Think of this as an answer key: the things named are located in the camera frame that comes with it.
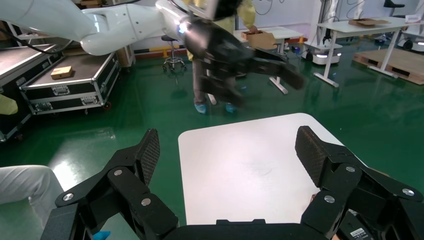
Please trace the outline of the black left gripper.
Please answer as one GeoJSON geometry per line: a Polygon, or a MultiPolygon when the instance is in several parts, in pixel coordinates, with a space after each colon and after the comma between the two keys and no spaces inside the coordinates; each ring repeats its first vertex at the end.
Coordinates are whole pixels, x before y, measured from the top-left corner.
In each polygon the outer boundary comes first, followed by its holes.
{"type": "MultiPolygon", "coordinates": [[[[245,47],[234,35],[212,21],[193,18],[187,22],[183,41],[194,59],[219,79],[235,77],[249,72],[280,77],[289,86],[299,90],[304,86],[304,76],[284,61],[254,57],[254,52],[245,47]]],[[[244,106],[242,94],[227,82],[213,77],[202,77],[199,88],[206,94],[230,103],[238,108],[244,106]]]]}

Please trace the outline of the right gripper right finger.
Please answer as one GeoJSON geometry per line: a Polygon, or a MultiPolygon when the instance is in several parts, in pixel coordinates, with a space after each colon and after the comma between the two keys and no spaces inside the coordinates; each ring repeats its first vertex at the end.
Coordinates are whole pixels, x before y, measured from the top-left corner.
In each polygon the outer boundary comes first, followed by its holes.
{"type": "Polygon", "coordinates": [[[296,133],[295,151],[319,189],[301,223],[331,239],[352,210],[384,240],[424,237],[424,196],[417,189],[365,166],[347,147],[321,140],[307,126],[296,133]]]}

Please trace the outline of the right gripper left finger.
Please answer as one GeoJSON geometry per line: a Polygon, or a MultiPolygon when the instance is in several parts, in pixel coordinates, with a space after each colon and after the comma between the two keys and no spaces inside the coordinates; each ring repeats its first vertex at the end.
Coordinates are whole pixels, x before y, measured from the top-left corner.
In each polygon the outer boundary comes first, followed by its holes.
{"type": "Polygon", "coordinates": [[[42,233],[44,240],[91,240],[107,220],[121,215],[141,240],[163,240],[178,217],[149,189],[160,158],[158,131],[114,153],[97,174],[61,193],[42,233]]]}

